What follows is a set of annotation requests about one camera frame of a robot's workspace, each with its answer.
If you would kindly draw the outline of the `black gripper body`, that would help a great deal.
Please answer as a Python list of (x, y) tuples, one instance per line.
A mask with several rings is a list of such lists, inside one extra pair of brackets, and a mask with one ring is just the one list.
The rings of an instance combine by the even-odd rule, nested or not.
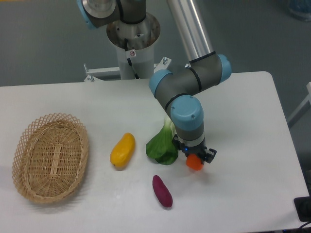
[(189, 154), (204, 155), (206, 157), (205, 163), (211, 163), (215, 158), (217, 151), (214, 149), (208, 149), (206, 147), (206, 137), (202, 134), (199, 138), (188, 141), (180, 138), (178, 135), (174, 135), (172, 139), (173, 145), (177, 150), (182, 151), (187, 157)]

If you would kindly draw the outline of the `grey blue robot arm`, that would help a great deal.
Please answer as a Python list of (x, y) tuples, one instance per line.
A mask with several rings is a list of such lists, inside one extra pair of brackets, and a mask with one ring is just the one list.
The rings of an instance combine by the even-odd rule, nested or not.
[(167, 70), (166, 61), (154, 65), (160, 24), (147, 12), (146, 1), (79, 0), (77, 5), (88, 27), (106, 27), (121, 78), (148, 79), (168, 116), (147, 143), (147, 156), (163, 165), (172, 164), (179, 152), (200, 165), (212, 162), (216, 150), (206, 147), (204, 111), (196, 94), (226, 81), (232, 69), (228, 59), (213, 50), (196, 1), (168, 1), (190, 63), (179, 74)]

